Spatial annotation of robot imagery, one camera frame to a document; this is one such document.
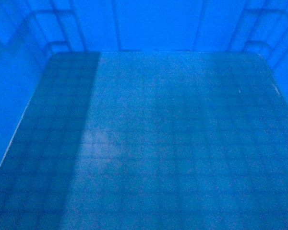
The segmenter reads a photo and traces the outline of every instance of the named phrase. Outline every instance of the blue plastic surface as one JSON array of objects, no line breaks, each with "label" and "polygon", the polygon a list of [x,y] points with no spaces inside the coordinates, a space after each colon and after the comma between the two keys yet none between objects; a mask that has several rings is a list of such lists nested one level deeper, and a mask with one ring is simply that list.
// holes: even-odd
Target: blue plastic surface
[{"label": "blue plastic surface", "polygon": [[288,0],[0,0],[0,160],[57,52],[244,51],[288,103]]}]

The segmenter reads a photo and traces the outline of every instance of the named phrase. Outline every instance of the grid pattern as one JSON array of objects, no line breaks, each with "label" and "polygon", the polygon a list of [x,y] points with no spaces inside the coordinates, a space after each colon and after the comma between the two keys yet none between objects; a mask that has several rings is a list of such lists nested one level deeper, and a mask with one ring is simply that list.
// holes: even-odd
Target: grid pattern
[{"label": "grid pattern", "polygon": [[50,61],[0,229],[288,229],[288,107],[260,56],[103,53],[93,85],[97,58]]},{"label": "grid pattern", "polygon": [[60,222],[99,54],[50,60],[0,167],[0,229]]}]

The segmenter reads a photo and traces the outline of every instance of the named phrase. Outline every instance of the crate floor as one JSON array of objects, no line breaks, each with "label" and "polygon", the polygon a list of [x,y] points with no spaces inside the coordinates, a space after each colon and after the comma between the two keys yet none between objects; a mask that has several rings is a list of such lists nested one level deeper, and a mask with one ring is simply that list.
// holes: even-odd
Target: crate floor
[{"label": "crate floor", "polygon": [[288,106],[256,54],[56,54],[0,167],[0,229],[288,229]]}]

